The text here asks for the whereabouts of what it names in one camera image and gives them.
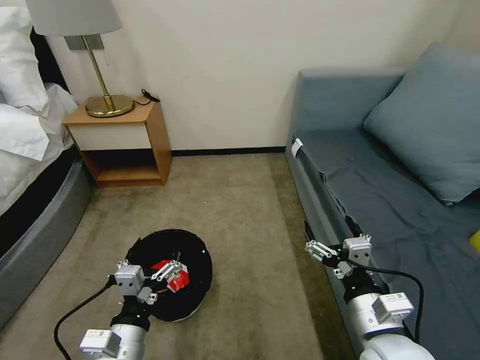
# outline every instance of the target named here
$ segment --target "red object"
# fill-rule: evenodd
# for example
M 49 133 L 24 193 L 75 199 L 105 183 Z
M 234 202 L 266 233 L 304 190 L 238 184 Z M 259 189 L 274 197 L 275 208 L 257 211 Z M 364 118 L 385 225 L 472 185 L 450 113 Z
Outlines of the red object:
M 151 268 L 160 270 L 163 268 L 166 264 L 168 264 L 171 260 L 162 260 L 155 265 L 153 265 Z M 189 282 L 190 282 L 190 277 L 189 277 L 189 272 L 187 270 L 187 267 L 183 264 L 181 264 L 181 270 L 178 273 L 177 276 L 171 276 L 167 280 L 168 283 L 168 288 L 173 292 L 176 293 L 178 290 L 183 289 L 186 287 Z

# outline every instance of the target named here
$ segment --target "yellow object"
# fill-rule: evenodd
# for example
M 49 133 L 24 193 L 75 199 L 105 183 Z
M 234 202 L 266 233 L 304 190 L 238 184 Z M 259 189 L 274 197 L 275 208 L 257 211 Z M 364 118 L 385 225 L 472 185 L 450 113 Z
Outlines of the yellow object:
M 470 244 L 475 250 L 480 253 L 480 230 L 472 235 L 470 238 Z

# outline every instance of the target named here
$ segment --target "black baseboard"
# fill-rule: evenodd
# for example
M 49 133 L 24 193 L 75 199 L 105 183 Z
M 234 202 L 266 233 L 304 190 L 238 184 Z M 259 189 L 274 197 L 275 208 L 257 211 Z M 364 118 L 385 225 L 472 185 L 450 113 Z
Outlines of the black baseboard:
M 239 147 L 227 149 L 198 149 L 198 150 L 172 150 L 173 157 L 205 156 L 205 155 L 239 155 L 239 154 L 278 154 L 284 153 L 285 146 L 270 147 Z

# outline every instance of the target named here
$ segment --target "carpet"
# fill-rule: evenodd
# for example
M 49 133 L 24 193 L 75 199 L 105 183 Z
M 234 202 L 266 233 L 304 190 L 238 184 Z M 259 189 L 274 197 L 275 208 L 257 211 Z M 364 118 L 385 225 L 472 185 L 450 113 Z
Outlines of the carpet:
M 166 187 L 96 190 L 71 241 L 0 333 L 1 359 L 61 359 L 56 321 L 103 286 L 151 232 L 197 234 L 213 282 L 183 322 L 151 318 L 145 359 L 355 359 L 321 264 L 304 252 L 304 215 L 282 154 L 177 157 Z M 121 308 L 112 288 L 65 321 L 74 359 L 89 328 Z

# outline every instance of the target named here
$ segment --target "sofa armrest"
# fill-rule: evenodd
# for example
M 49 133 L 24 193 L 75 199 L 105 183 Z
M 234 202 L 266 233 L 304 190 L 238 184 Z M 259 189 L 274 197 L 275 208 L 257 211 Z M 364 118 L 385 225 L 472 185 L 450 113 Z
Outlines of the sofa armrest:
M 398 68 L 300 71 L 290 138 L 301 132 L 362 127 L 372 109 L 390 95 L 404 74 Z

